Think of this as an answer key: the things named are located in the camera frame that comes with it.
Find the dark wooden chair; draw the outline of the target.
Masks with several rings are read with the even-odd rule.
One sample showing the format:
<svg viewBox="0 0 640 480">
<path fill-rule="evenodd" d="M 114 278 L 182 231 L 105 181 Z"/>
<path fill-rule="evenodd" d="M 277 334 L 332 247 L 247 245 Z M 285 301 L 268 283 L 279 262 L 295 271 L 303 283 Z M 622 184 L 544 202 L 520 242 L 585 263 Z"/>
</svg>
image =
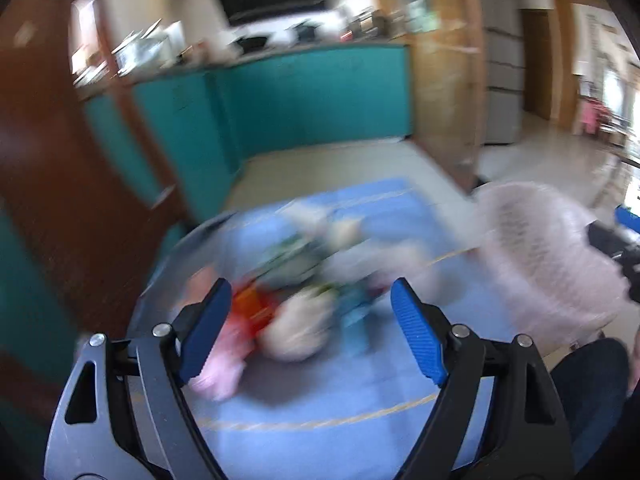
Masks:
<svg viewBox="0 0 640 480">
<path fill-rule="evenodd" d="M 160 182 L 145 203 L 94 138 L 70 71 L 75 0 L 8 0 L 1 13 L 1 198 L 84 332 L 126 334 L 160 245 L 195 221 L 178 179 L 113 60 L 103 2 L 96 31 L 107 88 Z"/>
</svg>

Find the white paper cup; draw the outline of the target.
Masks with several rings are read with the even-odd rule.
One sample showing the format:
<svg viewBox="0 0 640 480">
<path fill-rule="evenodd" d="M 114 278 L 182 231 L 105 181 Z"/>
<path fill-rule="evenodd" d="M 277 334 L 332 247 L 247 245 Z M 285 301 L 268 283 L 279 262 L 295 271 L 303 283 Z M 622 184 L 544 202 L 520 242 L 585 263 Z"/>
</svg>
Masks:
<svg viewBox="0 0 640 480">
<path fill-rule="evenodd" d="M 330 224 L 331 211 L 328 207 L 306 200 L 292 200 L 286 204 L 280 214 L 306 236 L 319 236 Z"/>
<path fill-rule="evenodd" d="M 331 252 L 346 250 L 363 240 L 362 220 L 360 218 L 339 218 L 332 220 L 326 232 L 326 244 Z"/>
</svg>

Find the dark cooking pot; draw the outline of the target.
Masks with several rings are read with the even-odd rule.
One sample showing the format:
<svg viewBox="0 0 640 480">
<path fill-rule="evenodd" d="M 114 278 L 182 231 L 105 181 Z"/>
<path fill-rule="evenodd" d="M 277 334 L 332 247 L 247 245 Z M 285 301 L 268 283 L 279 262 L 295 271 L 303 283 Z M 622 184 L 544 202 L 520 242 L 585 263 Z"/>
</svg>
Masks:
<svg viewBox="0 0 640 480">
<path fill-rule="evenodd" d="M 321 25 L 303 21 L 292 27 L 298 44 L 314 44 L 321 40 Z"/>
</svg>

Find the person leg in jeans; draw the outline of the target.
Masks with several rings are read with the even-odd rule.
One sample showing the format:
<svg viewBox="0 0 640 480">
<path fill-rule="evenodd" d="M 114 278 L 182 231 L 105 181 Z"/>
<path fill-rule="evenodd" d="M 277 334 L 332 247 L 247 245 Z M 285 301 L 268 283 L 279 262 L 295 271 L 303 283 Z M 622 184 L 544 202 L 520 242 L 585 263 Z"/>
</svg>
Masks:
<svg viewBox="0 0 640 480">
<path fill-rule="evenodd" d="M 551 378 L 570 427 L 576 471 L 596 455 L 620 419 L 629 372 L 627 350 L 613 338 L 590 342 L 553 367 Z"/>
</svg>

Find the red snack wrapper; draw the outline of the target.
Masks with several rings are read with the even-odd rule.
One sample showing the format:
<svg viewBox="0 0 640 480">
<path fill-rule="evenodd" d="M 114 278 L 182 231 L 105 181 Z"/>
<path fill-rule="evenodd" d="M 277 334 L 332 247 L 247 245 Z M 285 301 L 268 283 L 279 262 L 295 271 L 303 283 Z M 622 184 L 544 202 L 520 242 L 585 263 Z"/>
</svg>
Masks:
<svg viewBox="0 0 640 480">
<path fill-rule="evenodd" d="M 278 307 L 273 293 L 254 282 L 232 286 L 231 313 L 242 321 L 247 335 L 253 340 L 272 322 Z"/>
</svg>

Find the blue checked tablecloth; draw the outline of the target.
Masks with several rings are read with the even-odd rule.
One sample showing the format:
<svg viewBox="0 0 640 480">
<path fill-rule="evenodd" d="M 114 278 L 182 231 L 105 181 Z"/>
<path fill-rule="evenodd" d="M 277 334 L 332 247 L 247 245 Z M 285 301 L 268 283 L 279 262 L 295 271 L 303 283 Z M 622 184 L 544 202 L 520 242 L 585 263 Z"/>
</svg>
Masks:
<svg viewBox="0 0 640 480">
<path fill-rule="evenodd" d="M 436 209 L 407 180 L 388 179 L 312 196 L 338 216 L 363 221 L 367 236 L 415 242 L 433 259 L 434 292 L 422 299 L 478 336 L 508 341 L 506 304 L 480 263 L 462 254 Z M 182 284 L 202 266 L 230 281 L 292 234 L 281 205 L 240 212 L 220 230 L 202 226 L 171 243 L 131 319 L 131 335 L 172 320 Z M 438 390 L 420 372 L 390 313 L 371 321 L 371 348 L 347 350 L 337 336 L 318 356 L 278 363 L 253 354 L 238 393 L 212 402 L 186 394 L 201 432 L 231 479 L 390 479 L 406 460 Z"/>
</svg>

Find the brown wooden door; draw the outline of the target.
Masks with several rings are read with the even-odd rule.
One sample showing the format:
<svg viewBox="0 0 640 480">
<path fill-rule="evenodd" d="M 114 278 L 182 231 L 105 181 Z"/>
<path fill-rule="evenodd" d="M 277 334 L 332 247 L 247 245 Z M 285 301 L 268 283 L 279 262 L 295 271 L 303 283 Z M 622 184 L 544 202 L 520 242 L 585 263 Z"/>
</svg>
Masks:
<svg viewBox="0 0 640 480">
<path fill-rule="evenodd" d="M 522 9 L 524 50 L 524 110 L 551 119 L 553 96 L 553 53 L 549 12 Z"/>
</svg>

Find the silver refrigerator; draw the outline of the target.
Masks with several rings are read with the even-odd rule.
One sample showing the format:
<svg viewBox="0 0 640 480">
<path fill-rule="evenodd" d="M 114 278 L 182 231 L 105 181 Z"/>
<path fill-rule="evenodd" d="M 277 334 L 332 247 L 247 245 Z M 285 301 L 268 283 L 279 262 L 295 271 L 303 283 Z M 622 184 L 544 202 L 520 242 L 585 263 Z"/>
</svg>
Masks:
<svg viewBox="0 0 640 480">
<path fill-rule="evenodd" d="M 516 0 L 480 0 L 487 68 L 485 143 L 520 140 L 524 94 L 524 47 Z"/>
</svg>

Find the black wok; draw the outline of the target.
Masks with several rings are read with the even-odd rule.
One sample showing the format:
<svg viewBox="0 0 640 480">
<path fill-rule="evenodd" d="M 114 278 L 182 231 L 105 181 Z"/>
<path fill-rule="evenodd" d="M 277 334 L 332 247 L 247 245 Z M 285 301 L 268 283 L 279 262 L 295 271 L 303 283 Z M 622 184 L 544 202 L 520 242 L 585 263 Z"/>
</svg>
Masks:
<svg viewBox="0 0 640 480">
<path fill-rule="evenodd" d="M 241 49 L 242 55 L 246 55 L 264 50 L 269 39 L 269 35 L 243 36 L 235 40 L 234 44 Z"/>
</svg>

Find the teal lower kitchen cabinets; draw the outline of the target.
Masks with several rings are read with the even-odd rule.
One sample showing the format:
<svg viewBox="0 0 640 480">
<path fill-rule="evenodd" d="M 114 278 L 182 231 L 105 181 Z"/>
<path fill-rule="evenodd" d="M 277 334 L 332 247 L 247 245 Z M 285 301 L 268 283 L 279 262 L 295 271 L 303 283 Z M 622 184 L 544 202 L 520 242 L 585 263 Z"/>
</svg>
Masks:
<svg viewBox="0 0 640 480">
<path fill-rule="evenodd" d="M 203 174 L 205 181 L 217 190 L 228 188 L 234 175 L 231 159 L 238 154 L 239 148 L 233 133 L 231 101 L 224 94 L 223 86 L 224 73 L 219 68 L 191 70 L 175 76 L 155 78 L 143 84 L 130 84 L 132 96 L 146 96 L 148 111 L 157 119 L 155 127 L 147 126 L 178 179 L 195 221 L 193 228 L 198 224 L 194 205 L 204 196 L 204 188 L 190 175 L 198 156 L 205 155 L 209 148 L 216 148 L 218 154 L 207 159 Z M 78 330 L 81 330 L 26 246 L 6 212 L 2 199 L 1 205 L 2 212 L 10 227 L 14 229 L 16 237 L 23 242 L 50 284 L 56 301 L 66 309 L 70 319 Z"/>
</svg>

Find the light blue face mask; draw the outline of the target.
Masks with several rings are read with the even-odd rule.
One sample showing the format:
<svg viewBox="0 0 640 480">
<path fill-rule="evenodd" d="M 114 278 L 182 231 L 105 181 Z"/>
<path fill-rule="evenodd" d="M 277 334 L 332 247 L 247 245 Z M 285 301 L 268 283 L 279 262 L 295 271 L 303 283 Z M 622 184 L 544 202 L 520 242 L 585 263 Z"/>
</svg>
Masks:
<svg viewBox="0 0 640 480">
<path fill-rule="evenodd" d="M 369 318 L 375 299 L 375 292 L 366 280 L 338 289 L 336 322 L 343 348 L 351 356 L 361 356 L 371 348 Z"/>
</svg>

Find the white dish rack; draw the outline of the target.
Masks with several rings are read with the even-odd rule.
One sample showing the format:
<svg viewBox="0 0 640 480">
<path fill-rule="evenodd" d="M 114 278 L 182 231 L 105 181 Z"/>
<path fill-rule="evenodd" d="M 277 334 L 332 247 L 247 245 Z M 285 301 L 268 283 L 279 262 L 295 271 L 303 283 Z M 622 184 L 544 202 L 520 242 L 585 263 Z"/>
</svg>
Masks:
<svg viewBox="0 0 640 480">
<path fill-rule="evenodd" d="M 127 76 L 174 66 L 185 48 L 181 22 L 164 26 L 161 20 L 157 20 L 147 29 L 129 34 L 113 54 L 119 76 Z"/>
</svg>

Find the white tissue ball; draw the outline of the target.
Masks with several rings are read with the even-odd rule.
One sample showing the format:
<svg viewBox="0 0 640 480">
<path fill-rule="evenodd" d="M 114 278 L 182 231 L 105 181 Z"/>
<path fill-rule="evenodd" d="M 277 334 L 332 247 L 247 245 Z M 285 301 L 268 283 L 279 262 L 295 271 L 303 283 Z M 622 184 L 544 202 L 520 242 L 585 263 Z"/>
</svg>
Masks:
<svg viewBox="0 0 640 480">
<path fill-rule="evenodd" d="M 280 362 L 302 362 L 329 341 L 337 292 L 326 286 L 304 287 L 277 308 L 258 334 L 262 352 Z"/>
</svg>

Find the wooden frosted glass door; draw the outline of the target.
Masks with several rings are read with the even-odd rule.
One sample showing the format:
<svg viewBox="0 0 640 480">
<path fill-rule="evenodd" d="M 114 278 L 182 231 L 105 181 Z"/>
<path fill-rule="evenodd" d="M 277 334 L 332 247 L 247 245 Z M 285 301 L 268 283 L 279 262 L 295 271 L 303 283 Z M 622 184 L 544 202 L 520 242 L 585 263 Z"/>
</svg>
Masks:
<svg viewBox="0 0 640 480">
<path fill-rule="evenodd" d="M 375 0 L 409 49 L 410 140 L 469 193 L 487 105 L 480 0 Z"/>
</svg>

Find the green leafy stem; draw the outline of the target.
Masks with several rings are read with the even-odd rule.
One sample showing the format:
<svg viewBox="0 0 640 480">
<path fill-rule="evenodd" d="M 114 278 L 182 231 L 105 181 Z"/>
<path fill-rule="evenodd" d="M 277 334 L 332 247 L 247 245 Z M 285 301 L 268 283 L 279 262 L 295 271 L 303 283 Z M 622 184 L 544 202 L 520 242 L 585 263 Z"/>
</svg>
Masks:
<svg viewBox="0 0 640 480">
<path fill-rule="evenodd" d="M 299 286 L 316 275 L 327 256 L 315 240 L 291 236 L 266 250 L 254 272 L 255 282 L 269 289 Z"/>
</svg>

